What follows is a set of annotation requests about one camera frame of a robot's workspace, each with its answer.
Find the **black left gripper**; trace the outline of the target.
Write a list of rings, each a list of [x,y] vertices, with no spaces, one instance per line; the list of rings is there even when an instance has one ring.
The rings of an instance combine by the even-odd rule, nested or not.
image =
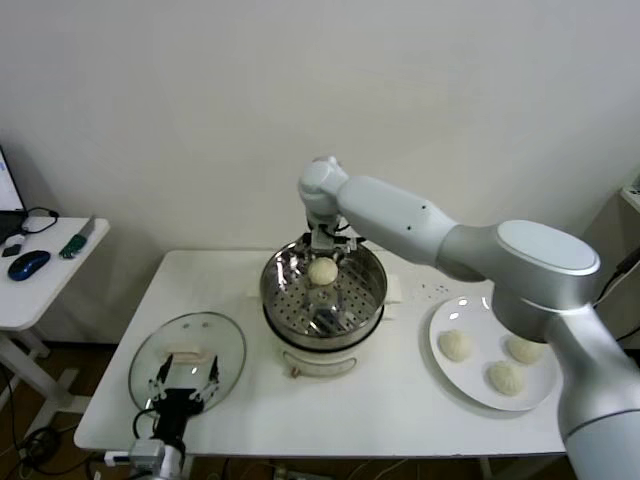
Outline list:
[[[174,448],[184,448],[183,436],[188,421],[203,412],[203,403],[212,400],[219,389],[218,356],[212,361],[204,386],[197,392],[192,388],[169,388],[165,391],[172,363],[173,356],[169,355],[156,375],[147,382],[149,397],[154,400],[153,408],[157,414],[153,438]]]

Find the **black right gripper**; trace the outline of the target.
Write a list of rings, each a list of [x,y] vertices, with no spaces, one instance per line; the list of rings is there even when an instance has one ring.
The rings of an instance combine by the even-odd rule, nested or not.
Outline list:
[[[356,251],[350,245],[337,245],[331,250],[312,249],[311,241],[304,240],[301,244],[301,256],[306,264],[310,264],[316,258],[330,258],[336,264],[349,259]]]

